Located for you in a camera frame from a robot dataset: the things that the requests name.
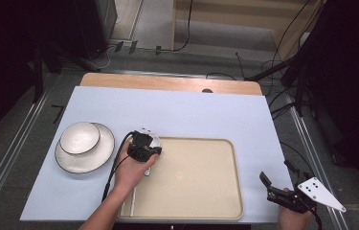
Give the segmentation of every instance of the beige tray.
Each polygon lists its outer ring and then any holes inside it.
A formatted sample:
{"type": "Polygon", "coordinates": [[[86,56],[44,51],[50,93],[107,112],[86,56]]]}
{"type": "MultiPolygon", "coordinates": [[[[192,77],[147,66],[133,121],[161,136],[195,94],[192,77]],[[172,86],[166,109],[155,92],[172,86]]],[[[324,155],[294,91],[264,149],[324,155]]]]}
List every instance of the beige tray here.
{"type": "Polygon", "coordinates": [[[161,147],[150,176],[125,201],[120,218],[241,218],[243,203],[231,142],[161,137],[161,147]]]}

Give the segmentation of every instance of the wooden table edge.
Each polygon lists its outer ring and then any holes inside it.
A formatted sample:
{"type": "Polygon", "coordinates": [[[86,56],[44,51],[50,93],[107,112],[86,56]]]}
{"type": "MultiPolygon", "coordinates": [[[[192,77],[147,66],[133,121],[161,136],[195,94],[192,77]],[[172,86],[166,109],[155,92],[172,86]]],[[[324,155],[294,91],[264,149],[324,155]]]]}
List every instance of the wooden table edge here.
{"type": "Polygon", "coordinates": [[[83,76],[80,86],[189,92],[202,92],[204,89],[210,89],[214,93],[221,94],[262,95],[259,84],[254,81],[206,80],[175,76],[87,73],[83,76]]]}

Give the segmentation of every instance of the table surface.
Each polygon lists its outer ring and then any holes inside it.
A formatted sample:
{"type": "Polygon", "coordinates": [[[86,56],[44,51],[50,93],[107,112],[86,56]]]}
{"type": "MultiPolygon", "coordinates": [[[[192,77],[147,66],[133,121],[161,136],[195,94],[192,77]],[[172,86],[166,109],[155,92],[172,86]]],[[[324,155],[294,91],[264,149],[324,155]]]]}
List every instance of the table surface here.
{"type": "MultiPolygon", "coordinates": [[[[282,163],[284,157],[266,99],[260,96],[257,83],[87,74],[81,86],[100,88],[75,89],[21,220],[85,220],[100,204],[103,182],[110,170],[109,164],[90,173],[71,174],[63,171],[55,160],[54,150],[62,130],[82,120],[112,127],[116,143],[121,142],[128,129],[138,129],[138,126],[142,125],[155,128],[161,136],[228,138],[236,150],[238,176],[244,200],[244,215],[237,222],[260,223],[277,220],[278,206],[266,200],[266,190],[258,175],[264,171],[277,187],[292,185],[288,171],[282,163]],[[214,93],[196,93],[205,88],[210,88],[214,93]],[[156,104],[126,106],[132,100],[143,98],[152,99],[156,104]],[[104,99],[108,100],[109,106],[103,106],[104,99]],[[137,109],[143,111],[141,115],[135,112],[137,109]],[[155,109],[162,116],[154,116],[155,109]],[[70,194],[71,188],[78,193],[70,194]]],[[[146,219],[120,220],[146,222],[146,219]]],[[[212,223],[211,220],[198,222],[212,223]]]]}
{"type": "Polygon", "coordinates": [[[259,84],[253,81],[224,81],[140,75],[89,73],[83,77],[80,86],[175,90],[189,92],[202,92],[203,89],[211,89],[214,93],[222,94],[262,95],[259,84]]]}

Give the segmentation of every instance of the cable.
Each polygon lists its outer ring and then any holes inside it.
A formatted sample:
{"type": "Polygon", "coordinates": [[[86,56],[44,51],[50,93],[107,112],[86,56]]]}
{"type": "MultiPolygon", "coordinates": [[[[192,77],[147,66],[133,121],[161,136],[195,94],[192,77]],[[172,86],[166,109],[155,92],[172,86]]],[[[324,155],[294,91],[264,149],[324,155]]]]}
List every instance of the cable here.
{"type": "Polygon", "coordinates": [[[110,48],[107,49],[107,51],[105,52],[107,54],[107,58],[108,58],[108,61],[107,61],[107,64],[104,65],[104,66],[97,66],[95,65],[94,63],[90,62],[89,60],[87,60],[87,63],[91,64],[93,67],[96,67],[98,69],[104,69],[105,67],[107,67],[109,64],[110,64],[110,56],[108,55],[108,52],[112,49],[112,48],[115,48],[115,46],[111,46],[110,48]]]}
{"type": "Polygon", "coordinates": [[[291,87],[291,85],[288,86],[288,87],[286,87],[285,89],[283,89],[277,96],[275,96],[275,98],[271,101],[271,103],[268,104],[268,107],[271,107],[271,105],[274,103],[274,101],[275,101],[282,93],[284,93],[286,90],[288,90],[290,87],[291,87]]]}
{"type": "Polygon", "coordinates": [[[304,205],[304,207],[306,207],[308,209],[308,211],[313,214],[313,216],[315,217],[316,219],[316,222],[317,222],[317,225],[318,225],[318,230],[322,230],[323,229],[323,223],[322,223],[322,219],[320,218],[320,216],[317,214],[317,211],[315,212],[313,209],[310,208],[310,206],[308,206],[306,204],[306,202],[304,202],[302,200],[302,198],[300,197],[299,198],[299,201],[302,203],[302,205],[304,205]]]}
{"type": "Polygon", "coordinates": [[[210,74],[207,74],[206,75],[206,79],[209,77],[209,75],[222,75],[222,76],[226,76],[226,77],[229,77],[231,78],[232,80],[236,81],[236,78],[231,76],[231,75],[228,75],[228,74],[224,74],[224,73],[218,73],[218,72],[214,72],[214,73],[210,73],[210,74]]]}
{"type": "Polygon", "coordinates": [[[311,167],[310,167],[310,165],[308,164],[308,162],[306,161],[306,159],[304,159],[304,157],[303,157],[296,149],[294,149],[293,147],[287,145],[286,143],[284,143],[284,142],[282,142],[282,141],[280,141],[280,143],[281,143],[282,145],[284,145],[284,146],[289,147],[291,150],[295,151],[295,152],[302,158],[302,160],[304,161],[304,163],[305,163],[305,164],[307,165],[307,167],[310,169],[311,173],[314,175],[313,169],[311,169],[311,167]]]}
{"type": "Polygon", "coordinates": [[[282,107],[280,107],[280,108],[277,108],[277,109],[271,111],[271,115],[274,115],[275,113],[277,113],[277,112],[279,112],[279,111],[282,111],[282,110],[285,109],[286,107],[287,107],[287,108],[290,108],[290,107],[293,106],[293,105],[295,105],[295,103],[288,103],[288,104],[286,104],[286,105],[284,105],[284,106],[282,106],[282,107]]]}
{"type": "Polygon", "coordinates": [[[268,62],[273,62],[273,61],[278,61],[278,62],[284,62],[283,60],[267,60],[265,62],[263,62],[261,65],[260,65],[260,71],[263,72],[263,66],[268,63],[268,62]]]}
{"type": "Polygon", "coordinates": [[[139,48],[139,47],[136,47],[135,48],[136,50],[144,50],[144,51],[152,51],[152,52],[161,52],[161,53],[179,53],[179,54],[182,54],[182,53],[186,53],[187,51],[171,51],[171,50],[156,50],[156,49],[148,49],[148,48],[139,48]]]}
{"type": "Polygon", "coordinates": [[[193,0],[191,0],[191,6],[189,7],[189,16],[188,16],[188,39],[186,40],[185,44],[179,48],[179,49],[176,49],[176,50],[173,50],[173,52],[178,52],[178,51],[181,51],[183,50],[183,48],[185,48],[188,43],[189,43],[189,40],[191,39],[191,7],[193,6],[193,0]]]}
{"type": "Polygon", "coordinates": [[[289,30],[290,26],[292,26],[292,24],[295,22],[295,20],[298,18],[298,16],[301,14],[301,12],[304,10],[304,8],[307,6],[307,4],[310,2],[311,0],[307,0],[306,3],[304,3],[304,5],[302,6],[302,8],[299,10],[299,12],[296,14],[296,16],[292,19],[292,21],[289,23],[289,25],[287,26],[286,30],[283,32],[283,35],[280,38],[280,43],[277,46],[277,50],[275,51],[274,57],[272,58],[272,68],[274,67],[274,61],[275,61],[275,57],[277,56],[277,53],[279,51],[280,45],[283,41],[284,36],[286,35],[286,32],[289,30]]]}
{"type": "Polygon", "coordinates": [[[268,97],[271,93],[272,93],[272,89],[274,88],[274,78],[270,78],[271,79],[271,84],[270,84],[270,88],[267,94],[265,94],[265,97],[268,97]]]}
{"type": "Polygon", "coordinates": [[[122,143],[120,144],[119,150],[117,151],[117,154],[116,154],[116,158],[114,158],[113,166],[111,167],[110,175],[108,176],[107,183],[105,184],[104,192],[103,192],[103,197],[102,197],[101,201],[104,201],[105,198],[107,197],[108,189],[110,188],[110,181],[111,181],[111,178],[113,178],[113,175],[114,175],[114,173],[116,172],[117,167],[119,167],[120,164],[126,159],[126,158],[123,159],[123,160],[116,166],[117,161],[119,160],[120,153],[121,153],[121,151],[122,151],[122,148],[123,148],[123,145],[124,145],[126,139],[127,139],[130,135],[132,135],[132,134],[134,134],[133,131],[128,132],[128,134],[125,135],[125,137],[123,138],[122,143]]]}
{"type": "Polygon", "coordinates": [[[300,50],[301,48],[301,39],[302,36],[304,35],[305,31],[311,26],[311,24],[314,21],[314,18],[319,14],[320,9],[323,6],[323,1],[319,1],[319,5],[316,7],[316,10],[311,14],[309,20],[307,21],[306,25],[304,26],[304,30],[302,31],[301,35],[299,36],[299,40],[298,40],[298,50],[300,50]]]}
{"type": "Polygon", "coordinates": [[[274,118],[272,118],[272,121],[275,121],[275,120],[276,120],[277,118],[279,118],[281,115],[285,114],[290,108],[291,108],[291,106],[284,108],[281,112],[279,112],[279,113],[277,114],[277,116],[275,116],[274,118]]]}
{"type": "Polygon", "coordinates": [[[244,70],[242,69],[241,59],[240,59],[238,53],[236,53],[236,58],[238,59],[238,64],[239,64],[239,68],[241,69],[242,77],[243,77],[244,80],[245,80],[244,70]]]}

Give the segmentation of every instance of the white table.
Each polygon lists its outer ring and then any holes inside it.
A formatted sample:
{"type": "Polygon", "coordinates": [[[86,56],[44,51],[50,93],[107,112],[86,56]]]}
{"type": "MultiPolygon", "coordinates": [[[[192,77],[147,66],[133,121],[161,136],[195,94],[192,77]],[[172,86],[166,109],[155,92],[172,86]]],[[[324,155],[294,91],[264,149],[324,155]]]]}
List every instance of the white table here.
{"type": "Polygon", "coordinates": [[[238,223],[277,221],[278,205],[266,200],[266,189],[258,178],[261,171],[274,186],[292,187],[263,96],[80,86],[66,108],[21,220],[86,220],[101,203],[110,160],[85,174],[68,173],[55,160],[61,132],[82,121],[109,127],[117,146],[126,133],[141,127],[161,136],[230,140],[244,203],[244,215],[238,223]]]}

